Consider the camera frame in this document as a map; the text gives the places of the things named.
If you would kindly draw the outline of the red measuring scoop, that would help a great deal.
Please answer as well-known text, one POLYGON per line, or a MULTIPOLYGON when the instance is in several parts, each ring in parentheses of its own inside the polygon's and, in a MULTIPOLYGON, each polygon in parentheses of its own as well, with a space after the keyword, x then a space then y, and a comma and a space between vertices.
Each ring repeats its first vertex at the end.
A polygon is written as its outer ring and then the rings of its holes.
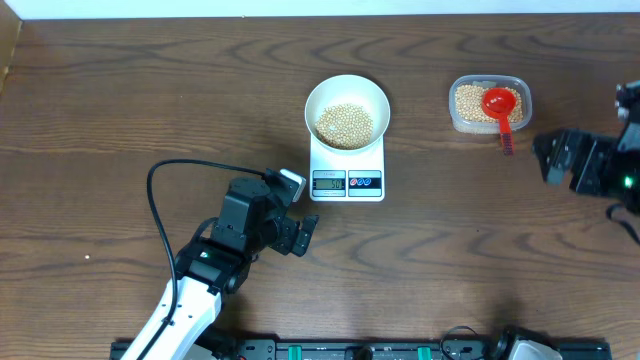
POLYGON ((516 102, 516 97, 506 88, 490 88, 485 92, 481 102, 483 112, 498 121, 502 150, 506 156, 514 154, 508 117, 514 110, 516 102))

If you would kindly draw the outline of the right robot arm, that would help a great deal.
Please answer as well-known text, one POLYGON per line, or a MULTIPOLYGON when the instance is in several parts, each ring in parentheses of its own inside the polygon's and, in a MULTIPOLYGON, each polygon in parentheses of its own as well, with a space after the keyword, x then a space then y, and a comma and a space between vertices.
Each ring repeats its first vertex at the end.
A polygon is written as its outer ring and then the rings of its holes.
POLYGON ((543 181, 559 185, 567 172, 570 189, 582 195, 613 198, 608 220, 624 208, 639 214, 639 83, 616 86, 615 107, 624 123, 617 137, 580 129, 559 129, 534 138, 532 152, 539 161, 543 181))

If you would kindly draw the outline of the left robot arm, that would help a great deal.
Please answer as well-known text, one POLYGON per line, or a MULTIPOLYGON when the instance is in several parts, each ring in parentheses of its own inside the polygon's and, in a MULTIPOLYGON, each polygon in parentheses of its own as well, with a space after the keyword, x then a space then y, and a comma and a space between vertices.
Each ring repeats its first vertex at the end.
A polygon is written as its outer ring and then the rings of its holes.
POLYGON ((122 359, 184 358, 262 250, 304 256, 319 217, 295 221, 286 213, 305 185, 304 177, 287 169, 230 181, 220 215, 201 223, 179 251, 175 278, 122 359))

